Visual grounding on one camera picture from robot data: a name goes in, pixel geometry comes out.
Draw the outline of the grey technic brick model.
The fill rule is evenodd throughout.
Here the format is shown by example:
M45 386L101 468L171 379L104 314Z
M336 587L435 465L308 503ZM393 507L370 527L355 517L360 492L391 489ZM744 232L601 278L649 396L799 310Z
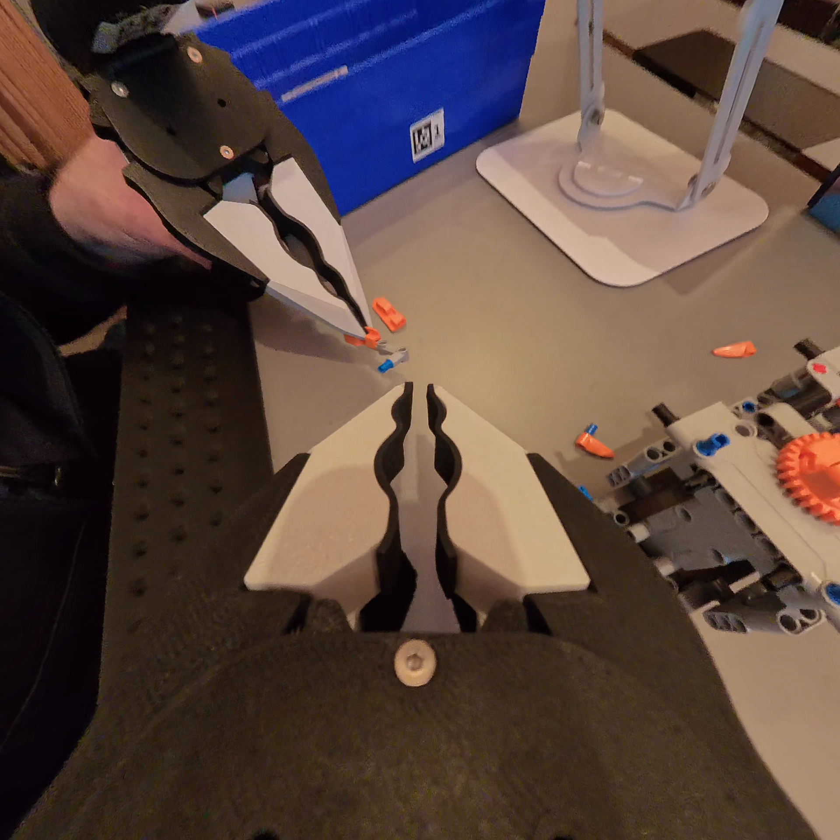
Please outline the grey technic brick model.
M839 349L756 395L678 417L595 504L719 632L839 630Z

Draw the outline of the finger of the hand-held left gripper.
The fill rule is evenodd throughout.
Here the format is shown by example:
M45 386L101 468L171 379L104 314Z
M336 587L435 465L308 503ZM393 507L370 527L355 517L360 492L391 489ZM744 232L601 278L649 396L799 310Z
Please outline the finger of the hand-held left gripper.
M343 301L325 288L314 268L304 266L280 245L267 211L244 203L223 201L205 219L266 275L267 292L294 308L320 319L340 333L365 335Z
M369 306L341 222L295 159L273 166L261 205L278 212L287 235L307 252L321 284L343 301L362 328L369 327Z

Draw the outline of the person's left forearm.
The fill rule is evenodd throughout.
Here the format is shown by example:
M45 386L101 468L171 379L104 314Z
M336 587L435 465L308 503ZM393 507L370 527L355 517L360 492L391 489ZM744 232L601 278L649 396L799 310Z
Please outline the person's left forearm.
M256 284L227 266L204 270L183 259L110 266L58 225L48 204L51 176L31 170L2 177L2 354L32 342L78 339L122 306L225 307L260 296Z

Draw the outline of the white book stand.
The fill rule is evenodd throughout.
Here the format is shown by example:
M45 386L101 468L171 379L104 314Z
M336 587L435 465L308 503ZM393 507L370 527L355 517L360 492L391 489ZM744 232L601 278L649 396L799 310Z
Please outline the white book stand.
M642 285L750 233L769 206L726 171L782 5L745 4L699 161L606 107L603 3L577 2L580 110L483 150L478 174L609 287Z

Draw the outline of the black perforated pad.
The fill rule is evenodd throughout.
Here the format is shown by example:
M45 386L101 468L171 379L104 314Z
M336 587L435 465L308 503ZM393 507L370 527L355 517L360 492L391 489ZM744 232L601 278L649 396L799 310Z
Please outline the black perforated pad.
M125 328L100 702L143 685L200 552L272 475L247 306L137 305Z

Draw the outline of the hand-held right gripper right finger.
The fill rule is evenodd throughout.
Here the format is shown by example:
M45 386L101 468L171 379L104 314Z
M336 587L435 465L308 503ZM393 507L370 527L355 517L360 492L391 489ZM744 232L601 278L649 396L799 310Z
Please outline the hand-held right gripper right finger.
M458 627L475 631L500 601L585 591L591 583L520 444L442 386L427 386L437 503L435 563Z

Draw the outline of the person's left hand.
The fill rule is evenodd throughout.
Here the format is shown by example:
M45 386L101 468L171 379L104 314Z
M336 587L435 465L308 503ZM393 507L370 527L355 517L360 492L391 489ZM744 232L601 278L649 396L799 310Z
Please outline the person's left hand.
M117 144L95 134L87 139L60 167L49 189L58 225L79 246L115 266L184 258L209 269L210 261L178 241L152 205L126 183L126 164Z

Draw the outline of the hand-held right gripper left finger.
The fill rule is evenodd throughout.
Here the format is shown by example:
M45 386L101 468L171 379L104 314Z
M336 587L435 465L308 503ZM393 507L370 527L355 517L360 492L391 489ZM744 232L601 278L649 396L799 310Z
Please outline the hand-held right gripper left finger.
M364 631L403 627L417 573L403 550L393 482L412 413L406 382L306 453L245 587L335 601Z

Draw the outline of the oak wooden post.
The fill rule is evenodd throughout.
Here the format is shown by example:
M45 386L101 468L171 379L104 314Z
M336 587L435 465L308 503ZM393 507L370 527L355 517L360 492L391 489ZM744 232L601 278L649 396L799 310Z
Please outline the oak wooden post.
M90 137L88 106L18 2L1 2L1 154L15 168L64 163Z

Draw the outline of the blue plastic bin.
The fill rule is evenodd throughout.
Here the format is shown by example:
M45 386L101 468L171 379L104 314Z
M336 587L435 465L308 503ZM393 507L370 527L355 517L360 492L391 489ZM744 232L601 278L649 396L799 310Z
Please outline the blue plastic bin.
M205 20L310 144L341 215L520 113L542 1L276 1Z

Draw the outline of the dark printed toy box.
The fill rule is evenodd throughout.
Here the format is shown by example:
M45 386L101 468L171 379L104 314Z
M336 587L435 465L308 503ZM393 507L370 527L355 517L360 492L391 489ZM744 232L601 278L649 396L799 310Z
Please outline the dark printed toy box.
M809 200L806 212L819 224L839 236L839 170L838 165Z

